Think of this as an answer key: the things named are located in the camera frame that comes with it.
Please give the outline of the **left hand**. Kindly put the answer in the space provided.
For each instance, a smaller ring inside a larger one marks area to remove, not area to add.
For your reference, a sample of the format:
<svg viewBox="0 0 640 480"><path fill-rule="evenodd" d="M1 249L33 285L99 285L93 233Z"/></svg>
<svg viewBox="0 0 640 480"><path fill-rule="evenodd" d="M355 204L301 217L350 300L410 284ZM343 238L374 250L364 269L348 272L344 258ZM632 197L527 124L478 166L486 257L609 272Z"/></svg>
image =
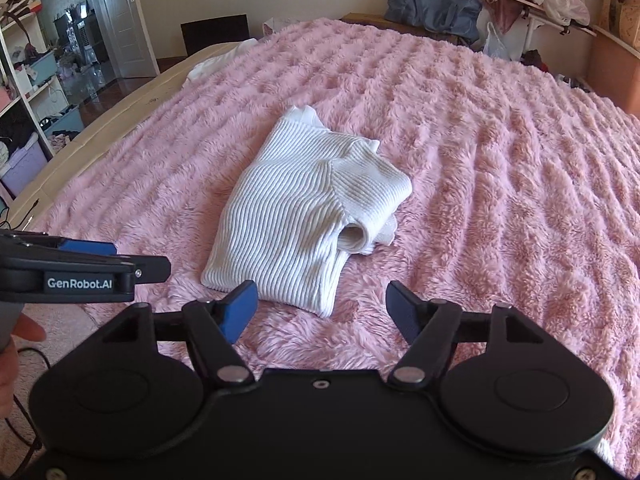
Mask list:
<svg viewBox="0 0 640 480"><path fill-rule="evenodd" d="M12 330L14 336L22 339L41 342L47 337L46 331L36 321L21 314ZM0 359L0 417L7 418L12 411L14 385L18 377L17 348L10 339L6 348L1 352Z"/></svg>

